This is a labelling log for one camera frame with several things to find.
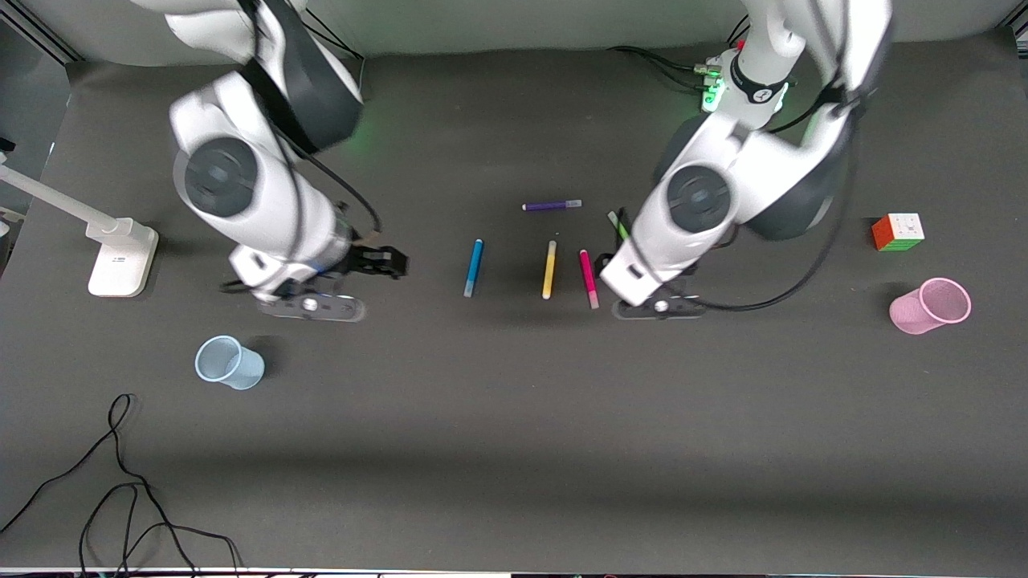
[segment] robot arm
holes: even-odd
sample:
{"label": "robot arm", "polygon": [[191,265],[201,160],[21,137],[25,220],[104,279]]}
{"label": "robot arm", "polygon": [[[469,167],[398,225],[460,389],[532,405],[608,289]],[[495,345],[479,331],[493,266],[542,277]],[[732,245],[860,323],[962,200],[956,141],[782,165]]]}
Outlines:
{"label": "robot arm", "polygon": [[327,270],[345,274],[355,234],[296,172],[287,143],[309,156],[348,138],[362,101],[351,74],[304,29],[297,10],[306,0],[133,1],[164,12],[186,44],[244,65],[171,108],[176,188],[240,244],[229,261],[243,285],[272,302]]}
{"label": "robot arm", "polygon": [[[850,136],[889,45],[889,0],[744,1],[767,34],[734,57],[719,109],[686,121],[671,139],[631,240],[601,273],[630,305],[695,263],[734,223],[772,241],[803,234],[844,184]],[[796,63],[797,45],[811,49],[825,94],[838,97],[814,113],[799,147],[754,128],[770,117],[767,103]],[[754,63],[773,75],[752,78]],[[767,98],[755,102],[761,91]]]}

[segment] purple marker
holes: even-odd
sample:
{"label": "purple marker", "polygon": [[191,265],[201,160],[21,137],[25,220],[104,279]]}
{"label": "purple marker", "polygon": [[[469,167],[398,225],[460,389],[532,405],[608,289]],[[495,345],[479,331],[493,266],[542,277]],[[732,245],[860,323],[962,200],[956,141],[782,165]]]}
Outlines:
{"label": "purple marker", "polygon": [[561,211],[563,209],[578,209],[582,206],[582,200],[558,201],[556,203],[525,203],[521,206],[522,211]]}

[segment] pen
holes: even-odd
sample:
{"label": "pen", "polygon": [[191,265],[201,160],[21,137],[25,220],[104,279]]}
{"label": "pen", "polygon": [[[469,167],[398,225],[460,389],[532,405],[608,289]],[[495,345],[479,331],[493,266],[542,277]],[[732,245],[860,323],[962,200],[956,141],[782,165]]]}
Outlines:
{"label": "pen", "polygon": [[618,229],[618,234],[621,236],[622,241],[628,239],[628,229],[626,229],[625,225],[621,224],[621,221],[618,220],[617,213],[611,211],[607,214],[607,218],[611,219],[611,224],[614,225],[614,228]]}
{"label": "pen", "polygon": [[555,203],[525,203],[521,206],[522,211],[559,211],[561,209],[578,209],[582,206],[582,200],[557,201]]}
{"label": "pen", "polygon": [[582,279],[585,281],[585,292],[589,295],[589,309],[599,309],[599,295],[596,294],[596,280],[592,275],[592,261],[589,252],[579,251],[579,261],[582,263]]}
{"label": "pen", "polygon": [[471,252],[471,264],[468,265],[468,280],[464,283],[465,297],[470,297],[475,292],[475,280],[478,279],[478,264],[482,262],[482,247],[484,245],[481,239],[475,240],[475,248]]}
{"label": "pen", "polygon": [[546,251],[546,277],[543,278],[543,298],[549,299],[553,292],[553,268],[557,264],[557,242],[551,241]]}

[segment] gray table surface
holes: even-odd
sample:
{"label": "gray table surface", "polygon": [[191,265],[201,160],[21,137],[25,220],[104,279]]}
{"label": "gray table surface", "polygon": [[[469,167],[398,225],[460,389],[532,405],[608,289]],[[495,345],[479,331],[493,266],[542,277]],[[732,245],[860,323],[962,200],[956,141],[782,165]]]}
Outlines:
{"label": "gray table surface", "polygon": [[[604,214],[646,197],[696,98],[613,52],[369,61],[360,131],[323,158],[373,200],[411,275],[353,278],[370,305],[357,325],[277,320],[217,292],[232,244],[175,194],[167,113],[224,69],[76,67],[44,180],[152,224],[161,245],[142,296],[98,299],[85,289],[96,246],[71,217],[33,207],[0,282],[0,517],[132,392],[130,465],[175,521],[233,537],[250,566],[1023,576],[1017,66],[1008,32],[897,46],[865,122],[852,213],[810,287],[758,313],[627,323],[605,289],[603,310],[587,309],[576,254],[610,250]],[[803,70],[782,118],[816,92]],[[552,198],[585,207],[519,209]],[[910,211],[927,240],[877,253],[870,219]],[[744,233],[704,258],[692,287],[774,295],[825,231]],[[483,275],[465,299],[476,238]],[[558,274],[544,302],[550,239]],[[974,314],[901,333],[888,302],[934,276],[964,284]],[[194,375],[196,348],[220,333],[268,359],[258,387]],[[122,479],[111,451],[0,537],[3,566],[77,564],[85,517]],[[110,565],[127,497],[113,504],[90,539]],[[222,544],[186,547],[228,565]],[[167,537],[144,549],[140,564],[181,566]]]}

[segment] green marker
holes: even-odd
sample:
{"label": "green marker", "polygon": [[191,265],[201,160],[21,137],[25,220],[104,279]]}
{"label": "green marker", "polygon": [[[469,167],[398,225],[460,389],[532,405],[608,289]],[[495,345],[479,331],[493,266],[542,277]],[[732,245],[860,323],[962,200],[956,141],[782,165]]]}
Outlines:
{"label": "green marker", "polygon": [[618,234],[621,236],[622,241],[628,239],[628,229],[626,229],[625,225],[621,224],[621,221],[618,220],[617,213],[611,211],[607,214],[607,218],[611,219],[611,224],[614,225],[614,228],[618,229]]}

